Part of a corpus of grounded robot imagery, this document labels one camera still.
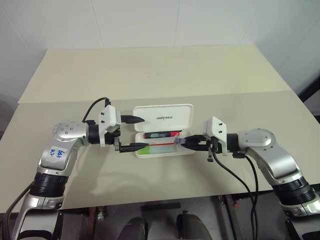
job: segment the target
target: white case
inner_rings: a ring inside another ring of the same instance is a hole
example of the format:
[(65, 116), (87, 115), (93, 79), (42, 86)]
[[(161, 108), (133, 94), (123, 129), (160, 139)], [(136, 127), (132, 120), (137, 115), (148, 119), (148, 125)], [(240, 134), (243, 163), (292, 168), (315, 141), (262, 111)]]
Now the white case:
[[(185, 138), (192, 135), (189, 129), (192, 125), (194, 106), (192, 104), (170, 104), (170, 105), (151, 105), (151, 106), (136, 106), (133, 109), (133, 115), (143, 118), (144, 122), (134, 124), (134, 129), (139, 132), (135, 135), (136, 143), (148, 144), (164, 144), (173, 143), (175, 137), (161, 138), (144, 138), (144, 133), (150, 132), (166, 132), (180, 131), (179, 137)], [(172, 145), (174, 152), (154, 153), (154, 154), (139, 154), (135, 155), (138, 158), (154, 158), (168, 157), (177, 155), (194, 154), (196, 151), (182, 147), (180, 145)]]

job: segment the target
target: box lid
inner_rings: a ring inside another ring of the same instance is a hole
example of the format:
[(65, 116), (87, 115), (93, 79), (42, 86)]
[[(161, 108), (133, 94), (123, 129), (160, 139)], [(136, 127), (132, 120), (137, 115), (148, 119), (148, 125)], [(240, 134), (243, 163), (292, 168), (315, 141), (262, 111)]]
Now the box lid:
[(133, 115), (144, 122), (134, 124), (138, 132), (160, 132), (188, 129), (191, 127), (194, 106), (192, 104), (170, 104), (136, 106)]

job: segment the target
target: white wall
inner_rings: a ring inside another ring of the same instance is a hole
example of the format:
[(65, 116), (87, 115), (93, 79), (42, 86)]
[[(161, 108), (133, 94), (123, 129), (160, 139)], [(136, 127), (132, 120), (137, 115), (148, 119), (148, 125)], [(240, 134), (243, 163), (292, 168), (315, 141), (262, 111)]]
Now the white wall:
[(320, 0), (0, 0), (0, 94), (45, 49), (256, 44), (299, 93), (320, 73)]

